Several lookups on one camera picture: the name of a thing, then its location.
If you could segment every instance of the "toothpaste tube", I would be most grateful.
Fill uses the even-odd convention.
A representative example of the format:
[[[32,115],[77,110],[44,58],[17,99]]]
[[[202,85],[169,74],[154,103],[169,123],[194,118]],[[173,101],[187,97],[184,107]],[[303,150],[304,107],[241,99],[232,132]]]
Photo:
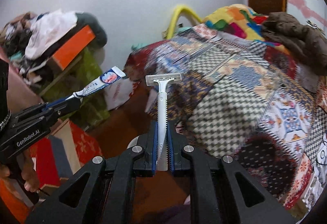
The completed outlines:
[[[126,74],[121,71],[118,67],[112,67],[110,70],[106,71],[104,74],[99,76],[97,79],[93,80],[81,91],[74,92],[71,96],[67,97],[65,100],[69,100],[73,97],[83,98],[87,97],[109,85],[116,82],[117,80],[125,77]]]

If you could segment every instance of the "cardboard box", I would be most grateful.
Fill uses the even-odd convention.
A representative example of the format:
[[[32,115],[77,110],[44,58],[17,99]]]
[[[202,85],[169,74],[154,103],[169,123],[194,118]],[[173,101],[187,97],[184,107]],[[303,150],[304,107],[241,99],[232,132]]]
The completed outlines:
[[[39,188],[48,194],[52,194],[53,191],[60,186],[60,179],[50,140],[42,138],[40,141],[32,145],[31,157],[40,181]],[[46,198],[42,192],[40,192],[40,197]]]
[[[63,44],[51,56],[47,64],[54,72],[63,71],[94,38],[92,29],[86,25]]]

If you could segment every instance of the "orange box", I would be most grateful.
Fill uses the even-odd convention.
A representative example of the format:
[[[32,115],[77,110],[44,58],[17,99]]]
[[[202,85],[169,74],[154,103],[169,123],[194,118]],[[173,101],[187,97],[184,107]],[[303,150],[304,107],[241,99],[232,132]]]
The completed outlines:
[[[94,38],[93,31],[86,25],[51,56],[48,65],[55,71],[58,68],[63,71]]]

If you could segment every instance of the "white plastic bag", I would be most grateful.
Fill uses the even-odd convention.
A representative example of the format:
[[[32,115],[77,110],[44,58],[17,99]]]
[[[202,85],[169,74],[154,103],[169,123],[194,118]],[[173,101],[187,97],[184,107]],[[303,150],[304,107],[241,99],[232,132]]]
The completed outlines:
[[[107,110],[115,109],[123,105],[133,95],[139,82],[130,79],[120,79],[104,89],[104,98]]]

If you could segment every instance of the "patterned blanket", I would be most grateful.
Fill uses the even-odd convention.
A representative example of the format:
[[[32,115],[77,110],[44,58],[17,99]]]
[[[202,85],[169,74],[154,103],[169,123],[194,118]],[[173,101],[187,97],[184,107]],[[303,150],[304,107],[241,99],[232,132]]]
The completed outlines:
[[[326,80],[280,46],[201,24],[132,53],[125,72],[133,81],[180,72],[168,117],[181,121],[190,144],[233,155],[287,209],[308,201],[327,128]]]

